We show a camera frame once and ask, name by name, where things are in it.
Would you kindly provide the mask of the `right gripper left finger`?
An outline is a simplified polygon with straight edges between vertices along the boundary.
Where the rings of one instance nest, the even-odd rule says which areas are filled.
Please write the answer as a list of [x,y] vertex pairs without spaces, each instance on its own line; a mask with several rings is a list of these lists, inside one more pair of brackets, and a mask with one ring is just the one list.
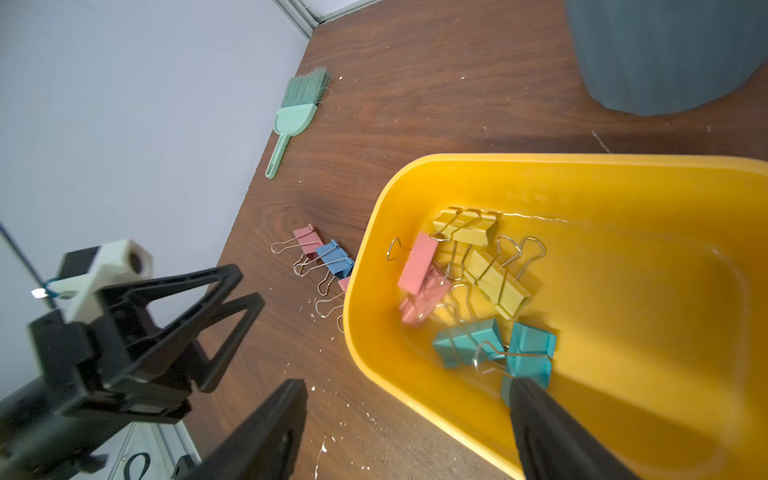
[[202,463],[180,466],[175,479],[288,479],[294,472],[307,417],[301,379],[284,381]]

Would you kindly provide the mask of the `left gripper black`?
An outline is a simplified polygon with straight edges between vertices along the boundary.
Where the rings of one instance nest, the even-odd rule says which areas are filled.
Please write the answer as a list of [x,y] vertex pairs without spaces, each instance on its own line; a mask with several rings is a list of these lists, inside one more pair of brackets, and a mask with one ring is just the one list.
[[[44,380],[67,416],[180,420],[194,389],[212,393],[265,306],[259,293],[230,294],[242,280],[228,264],[190,274],[104,287],[95,321],[59,314],[33,322]],[[212,358],[198,342],[207,328],[243,316]]]

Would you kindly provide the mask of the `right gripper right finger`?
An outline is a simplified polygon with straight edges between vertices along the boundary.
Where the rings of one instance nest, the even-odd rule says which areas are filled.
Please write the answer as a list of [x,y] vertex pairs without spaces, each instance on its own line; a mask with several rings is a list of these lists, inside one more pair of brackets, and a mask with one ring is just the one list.
[[533,380],[512,380],[508,399],[527,479],[637,477]]

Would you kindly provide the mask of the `yellow binder clip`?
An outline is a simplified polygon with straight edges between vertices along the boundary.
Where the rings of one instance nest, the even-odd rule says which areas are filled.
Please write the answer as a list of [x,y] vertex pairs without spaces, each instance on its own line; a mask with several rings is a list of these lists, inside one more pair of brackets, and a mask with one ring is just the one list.
[[[511,271],[509,266],[523,259],[527,244],[537,247],[539,253],[528,257],[520,267]],[[531,263],[546,254],[545,244],[537,237],[526,236],[517,242],[508,236],[499,236],[493,252],[470,248],[464,254],[462,271],[504,319],[513,320],[520,308],[532,298],[532,293],[520,278]]]
[[432,221],[430,237],[438,242],[455,241],[487,247],[494,236],[500,213],[473,208],[448,207]]

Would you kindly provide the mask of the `yellow plastic storage box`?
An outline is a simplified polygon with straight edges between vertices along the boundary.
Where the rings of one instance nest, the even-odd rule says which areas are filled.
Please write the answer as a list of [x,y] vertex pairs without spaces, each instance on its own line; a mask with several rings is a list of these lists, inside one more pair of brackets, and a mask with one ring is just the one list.
[[344,306],[358,367],[513,477],[502,378],[445,369],[448,318],[405,326],[397,281],[448,207],[497,212],[518,320],[557,339],[549,394],[646,479],[767,475],[767,165],[716,156],[438,154],[372,212]]

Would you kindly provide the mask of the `blue binder clip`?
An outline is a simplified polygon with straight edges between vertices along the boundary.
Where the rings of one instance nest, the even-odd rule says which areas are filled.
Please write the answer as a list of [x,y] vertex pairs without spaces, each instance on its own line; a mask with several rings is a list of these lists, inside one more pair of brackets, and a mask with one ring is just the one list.
[[354,268],[354,259],[336,241],[321,245],[315,250],[315,257],[302,260],[294,266],[294,273],[300,277],[306,276],[316,269],[324,269],[325,277],[318,283],[317,291],[321,296],[327,296],[331,285],[349,277]]

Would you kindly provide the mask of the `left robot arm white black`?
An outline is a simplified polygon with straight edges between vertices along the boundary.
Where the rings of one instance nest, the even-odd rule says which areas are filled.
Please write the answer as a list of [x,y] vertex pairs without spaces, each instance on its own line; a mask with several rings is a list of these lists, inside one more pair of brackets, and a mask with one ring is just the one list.
[[214,391],[263,309],[233,299],[234,265],[103,287],[101,314],[29,326],[41,375],[1,402],[1,476],[69,479],[106,464],[103,443],[134,422],[175,424]]

